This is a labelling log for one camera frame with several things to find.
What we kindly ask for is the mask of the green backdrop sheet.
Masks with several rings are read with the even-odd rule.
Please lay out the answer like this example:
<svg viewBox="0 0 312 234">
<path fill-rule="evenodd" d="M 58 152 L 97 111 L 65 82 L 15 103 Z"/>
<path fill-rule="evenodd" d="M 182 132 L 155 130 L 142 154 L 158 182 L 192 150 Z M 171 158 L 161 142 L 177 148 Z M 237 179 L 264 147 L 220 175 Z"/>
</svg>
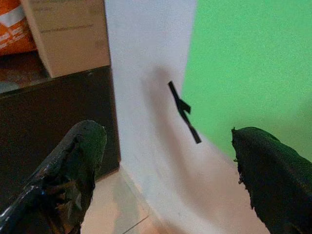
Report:
<svg viewBox="0 0 312 234">
<path fill-rule="evenodd" d="M 312 161 L 312 0 L 198 0 L 182 97 L 230 158 L 253 126 Z"/>
</svg>

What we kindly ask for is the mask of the black glass top table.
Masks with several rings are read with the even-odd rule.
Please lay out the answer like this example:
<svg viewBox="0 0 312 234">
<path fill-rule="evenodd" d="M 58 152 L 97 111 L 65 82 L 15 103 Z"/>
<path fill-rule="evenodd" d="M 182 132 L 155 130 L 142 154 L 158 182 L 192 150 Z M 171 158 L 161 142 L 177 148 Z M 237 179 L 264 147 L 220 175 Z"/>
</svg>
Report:
<svg viewBox="0 0 312 234">
<path fill-rule="evenodd" d="M 37 52 L 0 57 L 0 213 L 73 125 L 94 120 L 107 144 L 100 175 L 119 168 L 109 66 L 51 78 Z"/>
</svg>

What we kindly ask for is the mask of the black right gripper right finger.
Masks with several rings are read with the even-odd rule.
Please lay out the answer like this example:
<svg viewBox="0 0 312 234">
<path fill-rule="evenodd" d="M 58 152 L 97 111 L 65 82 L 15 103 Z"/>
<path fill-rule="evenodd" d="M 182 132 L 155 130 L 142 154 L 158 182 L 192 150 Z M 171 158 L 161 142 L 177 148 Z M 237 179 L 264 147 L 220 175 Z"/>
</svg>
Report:
<svg viewBox="0 0 312 234">
<path fill-rule="evenodd" d="M 270 234 L 312 234 L 312 162 L 256 127 L 232 129 L 250 206 Z"/>
</svg>

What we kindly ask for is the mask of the forked black tape strip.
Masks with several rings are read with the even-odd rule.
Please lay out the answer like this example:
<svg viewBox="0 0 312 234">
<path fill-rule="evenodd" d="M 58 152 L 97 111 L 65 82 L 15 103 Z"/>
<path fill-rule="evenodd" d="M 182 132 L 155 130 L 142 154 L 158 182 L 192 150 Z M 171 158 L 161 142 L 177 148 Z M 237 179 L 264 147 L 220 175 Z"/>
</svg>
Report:
<svg viewBox="0 0 312 234">
<path fill-rule="evenodd" d="M 180 116 L 182 117 L 183 121 L 186 123 L 186 125 L 188 126 L 196 144 L 199 144 L 202 142 L 199 134 L 197 133 L 196 129 L 193 127 L 193 125 L 190 123 L 187 115 L 185 113 L 190 114 L 191 113 L 191 107 L 189 104 L 187 104 L 186 102 L 184 102 L 178 95 L 176 88 L 174 86 L 174 83 L 172 81 L 168 82 L 168 86 L 170 88 L 170 91 L 173 95 L 173 98 L 175 100 L 175 104 L 176 104 L 176 108 L 178 113 L 180 114 Z"/>
</svg>

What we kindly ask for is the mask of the tall cardboard pillow box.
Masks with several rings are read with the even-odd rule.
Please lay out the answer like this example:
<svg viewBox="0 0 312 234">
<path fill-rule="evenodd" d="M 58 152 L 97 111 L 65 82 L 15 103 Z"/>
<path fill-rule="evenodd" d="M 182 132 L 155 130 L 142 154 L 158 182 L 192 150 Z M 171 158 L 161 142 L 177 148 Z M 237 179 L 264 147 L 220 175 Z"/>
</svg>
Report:
<svg viewBox="0 0 312 234">
<path fill-rule="evenodd" d="M 50 77 L 109 66 L 104 0 L 20 0 Z"/>
</svg>

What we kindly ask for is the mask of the orange white shopping bag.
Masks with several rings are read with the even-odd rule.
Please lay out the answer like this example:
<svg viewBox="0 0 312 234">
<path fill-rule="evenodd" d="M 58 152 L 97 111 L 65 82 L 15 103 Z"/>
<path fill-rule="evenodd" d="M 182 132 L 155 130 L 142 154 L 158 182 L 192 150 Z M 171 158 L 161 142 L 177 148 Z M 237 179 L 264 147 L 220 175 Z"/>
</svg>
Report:
<svg viewBox="0 0 312 234">
<path fill-rule="evenodd" d="M 0 57 L 36 49 L 20 0 L 0 0 Z"/>
</svg>

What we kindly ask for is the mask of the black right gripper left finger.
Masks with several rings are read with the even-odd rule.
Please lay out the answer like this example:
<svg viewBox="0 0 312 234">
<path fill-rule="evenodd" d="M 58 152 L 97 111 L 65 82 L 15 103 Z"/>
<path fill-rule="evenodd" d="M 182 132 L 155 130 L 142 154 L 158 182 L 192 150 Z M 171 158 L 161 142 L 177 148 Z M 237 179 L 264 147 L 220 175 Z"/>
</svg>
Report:
<svg viewBox="0 0 312 234">
<path fill-rule="evenodd" d="M 106 143 L 101 124 L 75 124 L 0 213 L 0 234 L 81 234 Z"/>
</svg>

